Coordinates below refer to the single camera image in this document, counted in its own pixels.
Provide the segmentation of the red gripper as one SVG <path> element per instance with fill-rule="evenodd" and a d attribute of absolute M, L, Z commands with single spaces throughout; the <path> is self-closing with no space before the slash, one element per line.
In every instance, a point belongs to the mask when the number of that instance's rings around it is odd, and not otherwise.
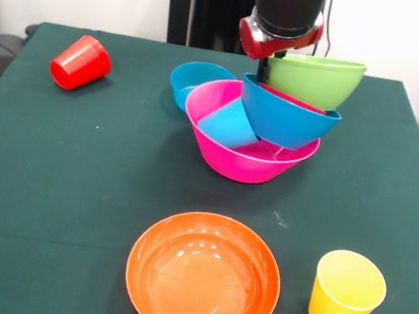
<path fill-rule="evenodd" d="M 244 17 L 239 22 L 239 34 L 242 48 L 249 58 L 260 59 L 258 61 L 257 81 L 269 83 L 269 59 L 277 52 L 285 50 L 297 50 L 311 46 L 320 41 L 324 33 L 324 15 L 319 14 L 314 26 L 304 36 L 292 39 L 271 35 L 259 25 L 256 7 L 251 15 Z"/>

